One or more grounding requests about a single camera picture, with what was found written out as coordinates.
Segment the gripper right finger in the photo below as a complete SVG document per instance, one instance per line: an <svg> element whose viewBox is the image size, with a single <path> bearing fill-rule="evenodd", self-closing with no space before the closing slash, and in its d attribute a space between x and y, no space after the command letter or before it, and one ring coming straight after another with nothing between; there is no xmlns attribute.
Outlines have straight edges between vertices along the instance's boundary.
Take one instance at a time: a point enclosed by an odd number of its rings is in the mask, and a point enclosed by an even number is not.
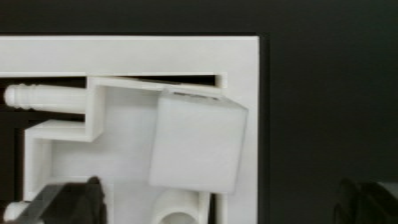
<svg viewBox="0 0 398 224"><path fill-rule="evenodd" d="M343 179L332 224L398 224L398 183Z"/></svg>

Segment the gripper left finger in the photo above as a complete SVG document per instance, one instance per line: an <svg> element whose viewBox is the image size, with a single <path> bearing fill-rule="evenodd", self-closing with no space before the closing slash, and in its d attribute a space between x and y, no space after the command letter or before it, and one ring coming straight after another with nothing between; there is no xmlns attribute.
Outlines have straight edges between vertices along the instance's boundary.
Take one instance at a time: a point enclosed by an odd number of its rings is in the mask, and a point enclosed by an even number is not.
<svg viewBox="0 0 398 224"><path fill-rule="evenodd" d="M99 178L90 177L80 183L49 184L12 224L108 224Z"/></svg>

